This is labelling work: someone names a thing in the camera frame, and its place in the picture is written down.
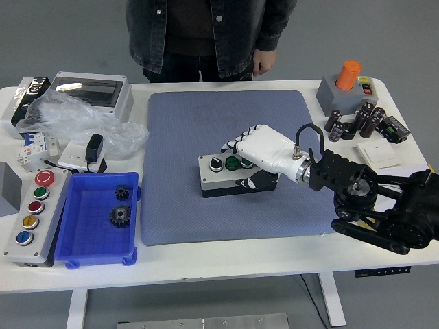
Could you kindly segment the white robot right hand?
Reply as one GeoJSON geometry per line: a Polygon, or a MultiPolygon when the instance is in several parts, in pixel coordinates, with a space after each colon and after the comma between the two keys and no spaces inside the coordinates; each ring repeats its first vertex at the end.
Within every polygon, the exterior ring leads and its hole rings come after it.
{"type": "Polygon", "coordinates": [[[229,149],[260,168],[249,178],[237,180],[236,184],[250,190],[261,190],[278,180],[280,174],[301,184],[309,164],[308,155],[294,158],[296,144],[268,125],[255,125],[235,139],[226,142],[221,152],[229,149]]]}

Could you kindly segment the person's left hand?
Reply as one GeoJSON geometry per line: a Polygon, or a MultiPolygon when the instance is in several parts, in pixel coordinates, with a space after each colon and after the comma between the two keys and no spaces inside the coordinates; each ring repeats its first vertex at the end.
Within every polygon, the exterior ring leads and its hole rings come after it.
{"type": "Polygon", "coordinates": [[[276,64],[277,51],[255,49],[253,53],[253,76],[258,77],[270,71],[276,64]]]}

